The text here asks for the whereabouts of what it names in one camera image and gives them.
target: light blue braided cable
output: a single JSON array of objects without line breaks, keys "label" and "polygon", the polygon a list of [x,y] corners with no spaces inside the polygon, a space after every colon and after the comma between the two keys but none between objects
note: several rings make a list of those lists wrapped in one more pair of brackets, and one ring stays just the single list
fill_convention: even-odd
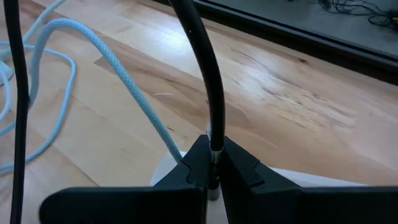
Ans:
[{"label": "light blue braided cable", "polygon": [[32,88],[30,89],[30,105],[32,105],[37,96],[37,91],[39,89],[39,66],[40,59],[43,54],[44,47],[47,43],[47,40],[50,37],[50,34],[59,28],[71,28],[84,35],[105,57],[105,59],[109,62],[109,64],[113,67],[114,71],[124,83],[126,88],[129,90],[130,94],[137,101],[138,105],[141,107],[145,115],[148,117],[149,121],[155,127],[156,131],[161,136],[162,140],[166,144],[170,153],[173,155],[174,159],[179,162],[182,159],[180,151],[175,145],[172,137],[169,132],[166,130],[159,117],[156,115],[155,111],[152,109],[149,102],[145,99],[144,95],[141,93],[140,89],[136,86],[134,80],[130,77],[130,74],[127,70],[122,66],[118,58],[113,54],[111,49],[97,36],[95,33],[84,26],[82,23],[78,21],[74,21],[71,19],[54,19],[46,24],[42,32],[40,33],[39,38],[37,39],[33,58],[31,61],[31,82]]},{"label": "light blue braided cable", "polygon": [[[0,42],[0,45],[9,45],[9,43],[8,42]],[[24,45],[24,47],[27,49],[34,49],[34,46],[32,46],[32,45]],[[65,90],[65,96],[63,97],[63,100],[62,100],[60,114],[58,115],[58,118],[55,121],[54,127],[52,129],[52,132],[51,132],[49,138],[47,140],[45,140],[45,142],[38,149],[36,149],[31,155],[26,157],[26,159],[25,159],[26,163],[34,160],[37,156],[39,156],[41,153],[43,153],[46,150],[46,148],[48,148],[48,146],[57,137],[57,134],[58,134],[58,132],[61,128],[61,125],[63,123],[63,120],[65,118],[65,113],[67,110],[70,93],[72,90],[73,79],[75,78],[75,74],[76,74],[76,65],[75,65],[75,62],[73,61],[73,59],[71,59],[70,57],[68,57],[67,55],[65,55],[63,53],[56,52],[54,50],[45,49],[44,51],[48,52],[50,54],[59,56],[70,63],[70,78],[69,78],[69,81],[67,83],[67,87]],[[4,129],[0,130],[0,137],[4,134],[8,133],[14,127],[15,127],[15,122],[9,123]],[[0,172],[13,170],[13,168],[14,168],[13,163],[6,164],[6,165],[0,167]]]},{"label": "light blue braided cable", "polygon": [[[32,26],[29,28],[29,30],[26,32],[23,38],[23,43],[26,44],[29,39],[32,37],[34,32],[39,28],[39,25],[43,23],[43,20],[51,13],[53,12],[56,8],[58,8],[59,5],[64,3],[66,0],[56,0],[53,4],[49,5],[35,20],[35,22],[32,24]],[[2,49],[0,50],[0,60],[5,60],[8,55],[11,53],[11,49]]]}]

